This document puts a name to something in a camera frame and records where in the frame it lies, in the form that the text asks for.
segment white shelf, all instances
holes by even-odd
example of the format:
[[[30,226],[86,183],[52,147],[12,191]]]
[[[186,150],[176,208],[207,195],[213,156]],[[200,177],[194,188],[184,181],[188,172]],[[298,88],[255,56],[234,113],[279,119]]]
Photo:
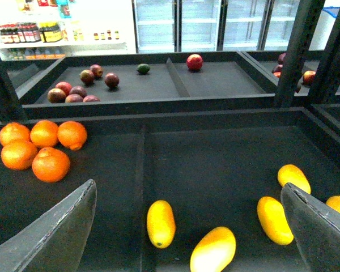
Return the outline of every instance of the white shelf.
[[[216,24],[216,19],[214,18],[205,18],[205,19],[201,19],[201,18],[196,18],[196,19],[183,19],[182,20],[183,23],[190,23],[190,24],[209,24],[209,23],[214,23]]]
[[[249,22],[261,22],[262,17],[251,17],[251,18],[230,18],[227,19],[227,23],[249,23]],[[294,17],[271,17],[271,22],[293,22]]]
[[[173,24],[174,20],[144,20],[144,21],[138,21],[138,26],[152,26],[157,24]]]
[[[33,48],[33,47],[55,47],[55,46],[84,46],[84,45],[114,45],[124,44],[123,40],[99,40],[99,41],[57,41],[57,42],[23,42],[20,44],[0,44],[0,49],[8,48]]]

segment glass door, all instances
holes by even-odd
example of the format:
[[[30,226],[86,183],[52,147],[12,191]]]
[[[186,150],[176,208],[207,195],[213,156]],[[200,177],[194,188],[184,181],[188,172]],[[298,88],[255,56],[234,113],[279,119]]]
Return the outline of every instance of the glass door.
[[[182,0],[181,51],[216,51],[221,0]]]
[[[229,0],[224,51],[257,50],[266,0]]]
[[[275,0],[265,50],[286,50],[300,0]]]
[[[134,8],[138,52],[174,52],[174,2],[135,0]]]

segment orange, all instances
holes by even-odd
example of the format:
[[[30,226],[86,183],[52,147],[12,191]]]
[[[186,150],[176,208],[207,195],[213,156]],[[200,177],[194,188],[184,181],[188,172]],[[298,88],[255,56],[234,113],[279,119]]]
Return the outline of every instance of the orange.
[[[30,139],[39,148],[54,147],[58,143],[58,125],[48,120],[41,120],[30,131]]]
[[[1,160],[7,168],[24,170],[32,165],[38,153],[36,146],[25,140],[17,140],[5,145],[1,149]]]
[[[5,146],[16,140],[30,141],[30,130],[26,126],[12,122],[0,130],[0,143]]]
[[[59,126],[58,139],[66,148],[79,150],[87,140],[87,131],[81,123],[67,121]]]
[[[63,151],[52,148],[42,148],[32,163],[34,175],[43,182],[57,182],[68,173],[70,160]]]

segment produce display bin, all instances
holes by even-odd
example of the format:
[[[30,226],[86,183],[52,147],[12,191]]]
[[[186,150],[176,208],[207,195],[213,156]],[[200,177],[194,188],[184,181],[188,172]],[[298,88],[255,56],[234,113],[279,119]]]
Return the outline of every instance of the produce display bin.
[[[285,164],[303,170],[321,201],[340,194],[340,137],[306,109],[72,120],[87,128],[88,140],[79,151],[58,146],[71,159],[62,181],[46,184],[0,159],[0,244],[94,179],[96,215],[79,272],[189,271],[192,250],[218,226],[229,227],[237,241],[224,271],[307,271],[296,243],[274,244],[257,219],[261,197],[280,199],[277,171]],[[163,250],[146,233],[146,213],[157,199],[172,205],[177,226]]]
[[[32,80],[31,86],[19,94],[19,100],[29,118],[271,107],[274,85],[255,63],[240,52],[201,55],[204,64],[198,73],[186,67],[189,53],[67,57]],[[85,86],[79,73],[95,63],[103,66],[103,78]],[[150,64],[149,74],[136,72],[140,63]],[[120,78],[114,91],[104,83],[108,72]],[[84,86],[88,94],[96,95],[101,102],[51,104],[48,91],[60,81]]]
[[[7,70],[9,78],[15,89],[18,89],[28,80],[33,80],[48,68],[54,59],[38,61],[3,61],[4,69]]]
[[[272,69],[278,64],[277,59],[278,56],[284,52],[274,51],[274,52],[247,52],[251,57],[257,60],[260,65],[264,68],[264,70],[268,71],[271,74]],[[322,56],[323,51],[308,51],[306,55],[305,65],[302,69],[302,73],[313,70],[316,71],[318,64],[320,63],[320,58]],[[273,76],[273,81],[275,84],[278,83],[278,78]],[[302,84],[302,78],[300,77],[299,83],[301,84],[301,90],[299,93],[296,93],[295,96],[305,96],[308,94],[309,86]],[[337,92],[337,96],[340,96],[340,87]]]
[[[312,105],[313,113],[340,135],[340,104]]]

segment apple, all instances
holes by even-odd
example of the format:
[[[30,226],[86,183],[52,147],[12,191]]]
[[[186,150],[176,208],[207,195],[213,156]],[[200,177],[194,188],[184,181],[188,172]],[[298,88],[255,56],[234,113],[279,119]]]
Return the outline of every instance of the apple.
[[[59,82],[55,88],[63,90],[63,92],[67,95],[69,95],[70,90],[72,89],[72,85],[68,82],[62,81]]]
[[[281,72],[275,72],[273,73],[275,77],[280,78],[281,77]]]
[[[85,98],[87,96],[87,91],[82,86],[74,86],[69,92],[70,95],[77,94]]]
[[[51,103],[62,103],[66,100],[66,97],[66,93],[59,88],[51,89],[47,95],[47,98]]]
[[[95,80],[95,75],[92,73],[91,70],[83,70],[80,74],[79,77],[81,79],[81,81],[85,84],[85,85],[90,85],[94,82]]]
[[[115,73],[108,73],[104,79],[104,83],[110,88],[116,88],[120,83],[120,79]]]
[[[82,102],[83,97],[78,95],[77,93],[72,93],[71,95],[67,96],[66,103],[74,103],[74,102]]]
[[[186,65],[190,71],[200,71],[203,66],[203,58],[198,54],[192,54],[186,60]]]
[[[316,72],[315,71],[306,71],[303,76],[304,85],[311,85],[313,80],[315,79]]]
[[[98,64],[91,65],[90,70],[92,71],[93,75],[95,75],[95,78],[101,78],[103,75],[103,69]]]
[[[276,65],[275,68],[273,68],[272,73],[276,72],[282,72],[283,64]]]
[[[278,64],[283,64],[285,57],[286,57],[286,53],[282,53],[281,55],[279,55],[278,56]]]
[[[100,99],[97,96],[94,95],[87,95],[84,99],[83,102],[99,102]]]

